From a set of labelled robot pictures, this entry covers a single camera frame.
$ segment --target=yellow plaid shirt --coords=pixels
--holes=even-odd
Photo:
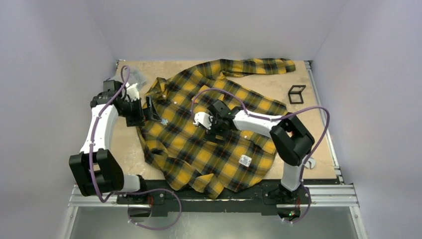
[[[224,188],[237,192],[260,182],[277,153],[272,140],[250,131],[233,131],[225,139],[226,145],[204,141],[205,129],[192,122],[192,99],[202,90],[219,88],[239,97],[250,111],[285,115],[285,104],[246,89],[226,76],[283,74],[295,69],[293,61],[286,59],[221,59],[193,66],[167,80],[157,78],[147,95],[168,123],[149,120],[137,128],[145,161],[160,169],[174,190],[189,185],[212,199]],[[228,95],[207,91],[197,98],[194,112],[206,112],[215,99],[230,109],[239,105]],[[248,167],[239,163],[242,155],[252,158]]]

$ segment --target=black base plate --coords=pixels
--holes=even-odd
[[[170,188],[165,180],[145,180],[147,189]],[[339,184],[338,179],[332,180],[305,180],[305,185]],[[277,204],[295,204],[296,198],[271,198],[266,196],[270,191],[279,188],[280,180],[264,179],[258,184],[240,192],[224,189],[216,200],[212,200],[205,194],[196,192],[191,187],[186,187],[174,193],[182,201],[183,212],[227,212],[227,213],[261,213],[263,216],[279,215],[285,209],[277,209]],[[153,217],[166,217],[168,212],[178,212],[179,204],[176,199],[166,192],[154,192],[149,194],[153,197]],[[300,188],[298,196],[302,203],[307,202],[305,190]],[[147,196],[118,197],[118,204],[147,204]]]

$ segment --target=metal frame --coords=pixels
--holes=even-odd
[[[311,65],[305,61],[305,66],[311,80],[312,88],[314,89],[315,99],[318,105],[321,105],[318,91],[315,85],[314,77],[312,75]],[[320,112],[322,122],[326,123],[326,117],[323,112]],[[327,131],[327,143],[332,155],[334,170],[339,178],[341,185],[309,185],[310,194],[312,196],[312,207],[349,207],[353,219],[355,230],[359,239],[367,239],[367,233],[362,222],[362,217],[359,210],[359,202],[356,197],[356,192],[353,185],[345,185],[341,170],[338,165],[337,156],[331,141],[329,130]],[[72,228],[75,222],[79,207],[127,207],[116,203],[117,196],[111,196],[107,203],[101,203],[96,196],[84,197],[82,196],[78,186],[72,190],[72,195],[68,204],[68,211],[65,218],[64,227],[61,233],[61,238],[70,238]],[[137,208],[149,208],[148,205],[131,205]],[[277,205],[277,208],[289,208],[294,205]]]

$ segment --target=wooden table surface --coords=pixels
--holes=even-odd
[[[120,62],[120,67],[129,65],[137,67],[148,79],[148,84],[141,90],[142,100],[145,102],[145,93],[151,87],[156,77],[170,78],[180,71],[187,69],[202,61],[126,61]],[[316,106],[317,102],[312,89],[303,61],[295,61],[296,71],[281,75],[251,75],[242,78],[231,78],[242,86],[254,90],[267,97],[280,100],[287,105],[290,112]],[[291,105],[287,92],[292,85],[306,85],[302,92],[304,103]],[[323,131],[323,124],[318,110],[311,110],[298,115],[303,124],[314,136],[315,141],[319,139]],[[141,174],[146,179],[164,179],[163,173],[144,161],[144,154],[139,143],[138,135],[134,127],[126,127],[125,119],[119,117],[113,131],[111,140],[111,152],[125,173]],[[313,154],[316,165],[313,169],[305,169],[306,179],[332,179],[335,178],[335,171],[331,152],[326,138]],[[279,179],[283,175],[283,161],[277,155],[273,166],[267,173],[267,179]]]

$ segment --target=shirt tag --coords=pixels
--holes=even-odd
[[[244,166],[246,166],[246,167],[249,167],[251,161],[252,161],[252,158],[251,157],[248,157],[248,156],[246,156],[246,155],[243,154],[240,157],[239,163],[242,164],[242,165],[244,165]]]

